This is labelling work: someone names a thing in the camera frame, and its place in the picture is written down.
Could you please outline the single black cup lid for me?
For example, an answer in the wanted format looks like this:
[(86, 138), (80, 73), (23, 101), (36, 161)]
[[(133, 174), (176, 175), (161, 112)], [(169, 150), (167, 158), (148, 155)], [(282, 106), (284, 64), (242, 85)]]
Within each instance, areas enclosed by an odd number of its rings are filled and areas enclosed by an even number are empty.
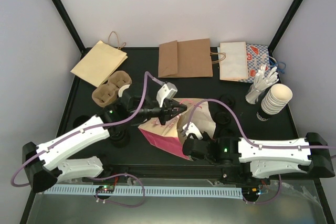
[(214, 116), (214, 122), (222, 127), (230, 125), (232, 120), (231, 114), (225, 111), (219, 111)]

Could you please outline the cake print paper bag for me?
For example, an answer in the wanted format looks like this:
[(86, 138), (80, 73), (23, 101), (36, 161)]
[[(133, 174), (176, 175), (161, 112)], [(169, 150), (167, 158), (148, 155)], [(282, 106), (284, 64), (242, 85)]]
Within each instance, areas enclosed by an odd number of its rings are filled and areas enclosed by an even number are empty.
[[(186, 105), (187, 110), (167, 121), (165, 125), (161, 125), (159, 119), (152, 118), (138, 126), (138, 129), (151, 145), (180, 158), (189, 160), (190, 158), (185, 156), (182, 152), (182, 146), (186, 137), (183, 136), (181, 132), (188, 122), (194, 105), (200, 102), (201, 99), (176, 98), (175, 100)], [(191, 122), (195, 124), (201, 132), (207, 132), (210, 137), (214, 135), (216, 124), (211, 117), (207, 102), (198, 106), (192, 116)]]

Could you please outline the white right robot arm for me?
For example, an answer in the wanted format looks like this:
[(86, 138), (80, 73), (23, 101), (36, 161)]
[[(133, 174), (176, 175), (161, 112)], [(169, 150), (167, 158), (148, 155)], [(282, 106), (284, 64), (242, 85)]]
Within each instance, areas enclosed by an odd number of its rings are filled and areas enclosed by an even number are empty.
[(335, 176), (327, 142), (318, 133), (294, 140), (260, 141), (206, 133), (189, 134), (182, 147), (192, 160), (205, 160), (220, 167), (227, 178), (245, 184), (273, 175), (298, 174), (302, 179)]

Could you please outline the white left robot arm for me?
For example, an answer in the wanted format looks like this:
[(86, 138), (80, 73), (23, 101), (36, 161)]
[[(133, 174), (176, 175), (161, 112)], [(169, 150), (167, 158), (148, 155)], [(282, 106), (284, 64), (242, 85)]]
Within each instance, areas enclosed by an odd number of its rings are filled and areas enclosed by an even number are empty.
[(134, 85), (72, 131), (39, 145), (29, 142), (23, 146), (24, 171), (31, 189), (43, 192), (53, 185), (73, 178), (93, 177), (102, 182), (113, 174), (111, 166), (99, 155), (87, 159), (69, 159), (77, 152), (101, 140), (110, 140), (116, 148), (128, 145), (128, 127), (141, 125), (157, 118), (161, 125), (187, 110), (187, 106), (174, 100), (175, 91), (161, 87), (156, 99)]

